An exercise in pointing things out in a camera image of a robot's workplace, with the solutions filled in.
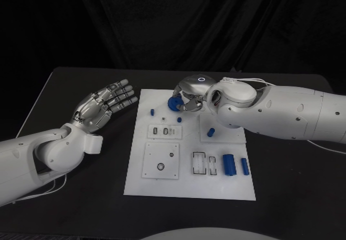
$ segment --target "blue object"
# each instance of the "blue object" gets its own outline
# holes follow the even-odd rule
[[[179,112],[178,105],[184,105],[185,101],[182,99],[182,94],[179,93],[178,97],[171,97],[168,100],[168,107],[172,111]]]
[[[250,168],[249,168],[247,158],[243,158],[243,159],[241,159],[241,165],[243,165],[244,175],[250,175]]]
[[[237,175],[236,156],[233,154],[226,154],[223,158],[224,158],[226,175],[228,176]]]
[[[214,128],[211,128],[211,129],[210,129],[210,132],[208,132],[208,134],[207,134],[207,135],[208,135],[208,137],[211,138],[211,137],[214,136],[214,134],[215,134],[215,129],[214,129]]]

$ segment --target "blue cylinder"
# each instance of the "blue cylinder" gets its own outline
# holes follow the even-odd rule
[[[213,136],[214,136],[214,134],[215,134],[215,129],[214,129],[214,128],[211,128],[211,129],[210,129],[210,132],[208,132],[208,134],[207,134],[207,135],[208,135],[208,137],[213,137]]]
[[[223,156],[223,159],[224,159],[226,175],[228,176],[237,175],[236,156],[233,154],[226,154]]]
[[[244,171],[244,175],[250,175],[250,167],[249,167],[249,161],[247,158],[241,159],[241,165],[243,165],[243,171]]]

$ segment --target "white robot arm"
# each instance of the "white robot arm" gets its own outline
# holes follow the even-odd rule
[[[135,94],[127,84],[125,79],[91,93],[61,129],[0,142],[0,206],[73,171],[86,153],[100,154],[103,137],[93,133],[107,124],[113,113],[138,101],[138,97],[123,101]],[[35,156],[50,168],[41,174]]]
[[[217,82],[207,75],[187,77],[177,86],[174,98],[184,96],[189,103],[178,105],[198,111],[204,102],[227,128],[244,127],[254,133],[290,140],[325,140],[346,144],[346,96],[313,89],[270,84],[262,89],[224,77]]]

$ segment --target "table surface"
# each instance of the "table surface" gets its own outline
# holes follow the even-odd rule
[[[57,68],[19,136],[68,123],[87,94],[109,84],[129,79],[140,96],[142,89],[175,89],[179,81],[194,74]],[[276,85],[332,93],[321,75],[204,74],[217,80],[263,78]],[[97,132],[104,137],[102,154],[86,155],[57,193],[0,208],[0,233],[139,239],[175,229],[220,227],[283,240],[346,239],[346,157],[306,141],[282,140],[246,131],[257,201],[123,195],[136,117],[138,105],[113,115]],[[339,143],[322,144],[345,151]]]

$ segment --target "white platform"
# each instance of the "white platform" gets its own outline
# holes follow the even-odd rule
[[[224,128],[217,120],[214,121],[208,108],[204,112],[172,111],[168,107],[172,93],[174,90],[156,89],[143,89],[140,93],[125,195],[256,201],[251,171],[246,176],[241,164],[241,158],[249,159],[244,129]],[[151,115],[152,109],[155,109],[155,116]],[[207,139],[207,141],[215,142],[201,141],[205,139],[201,137],[201,114],[204,114],[204,124],[215,128],[211,138],[214,140]],[[149,125],[153,124],[182,125],[182,139],[148,138]],[[143,177],[145,152],[149,143],[179,144],[179,179]],[[210,172],[207,175],[194,174],[194,152],[205,152],[207,159],[217,158],[217,175],[211,175]],[[236,176],[226,175],[223,161],[226,154],[234,154]]]

